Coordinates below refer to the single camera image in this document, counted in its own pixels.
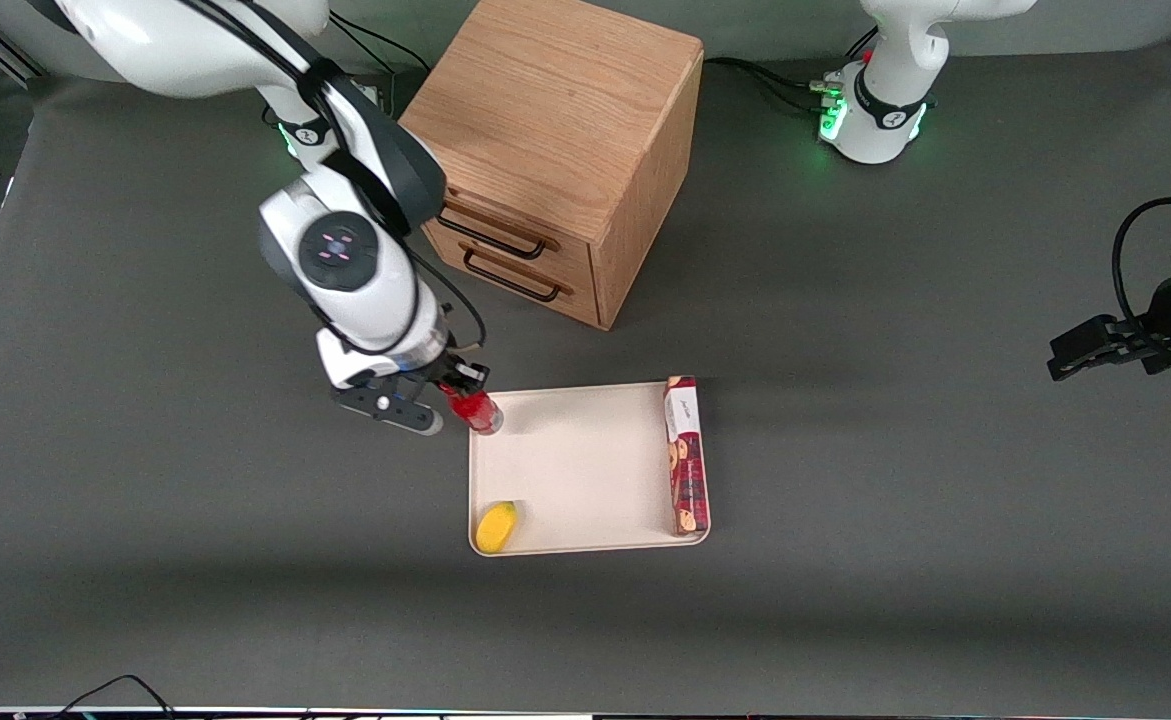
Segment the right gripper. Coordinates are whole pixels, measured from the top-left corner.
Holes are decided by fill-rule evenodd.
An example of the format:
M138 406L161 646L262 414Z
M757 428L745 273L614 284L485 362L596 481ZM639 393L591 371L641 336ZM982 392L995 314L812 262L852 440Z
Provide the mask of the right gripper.
M448 405L463 402L463 395L484 391L489 368L466 363L448 351L438 328L410 331L397 338L361 336L323 328L317 332L317 352L330 386L352 389L374 386L385 378L406 375L434 384Z

